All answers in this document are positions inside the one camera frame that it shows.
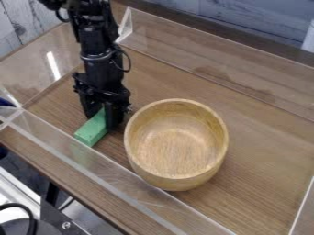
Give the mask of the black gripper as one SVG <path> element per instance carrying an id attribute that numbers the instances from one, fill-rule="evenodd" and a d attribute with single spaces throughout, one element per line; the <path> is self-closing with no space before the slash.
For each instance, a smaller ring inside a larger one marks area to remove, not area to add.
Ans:
<path id="1" fill-rule="evenodd" d="M 98 55 L 81 55 L 84 72 L 73 73 L 73 91 L 78 94 L 82 112 L 90 118 L 104 104 L 105 127 L 113 130 L 124 120 L 129 109 L 129 91 L 123 85 L 123 52 L 109 51 Z"/>

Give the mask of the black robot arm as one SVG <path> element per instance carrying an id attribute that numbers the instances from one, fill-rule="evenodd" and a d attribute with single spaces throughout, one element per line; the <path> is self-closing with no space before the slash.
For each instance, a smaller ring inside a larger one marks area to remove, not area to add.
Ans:
<path id="1" fill-rule="evenodd" d="M 116 44 L 119 26 L 112 15 L 110 0 L 37 0 L 54 12 L 60 21 L 68 22 L 77 43 L 84 72 L 74 72 L 73 91 L 78 94 L 86 118 L 104 110 L 106 130 L 124 120 L 131 92 L 123 85 L 123 57 L 125 51 Z"/>

